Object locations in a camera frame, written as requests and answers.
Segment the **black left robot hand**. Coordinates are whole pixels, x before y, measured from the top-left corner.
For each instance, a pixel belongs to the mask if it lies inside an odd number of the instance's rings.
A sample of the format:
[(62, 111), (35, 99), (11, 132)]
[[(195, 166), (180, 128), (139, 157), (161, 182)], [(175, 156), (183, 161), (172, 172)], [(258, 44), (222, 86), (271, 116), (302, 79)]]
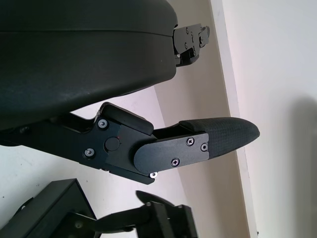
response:
[(1, 1), (1, 145), (151, 184), (158, 172), (251, 143), (260, 132), (244, 119), (154, 129), (107, 102), (172, 79), (209, 36), (201, 24), (178, 27), (165, 0)]

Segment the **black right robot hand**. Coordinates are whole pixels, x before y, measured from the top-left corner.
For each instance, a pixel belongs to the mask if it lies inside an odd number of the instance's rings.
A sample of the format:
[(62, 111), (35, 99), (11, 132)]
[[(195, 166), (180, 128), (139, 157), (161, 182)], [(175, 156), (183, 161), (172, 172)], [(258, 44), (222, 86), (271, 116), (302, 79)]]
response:
[(192, 209), (144, 191), (136, 191), (143, 206), (96, 220), (93, 230), (112, 234), (136, 231), (139, 238), (197, 238)]

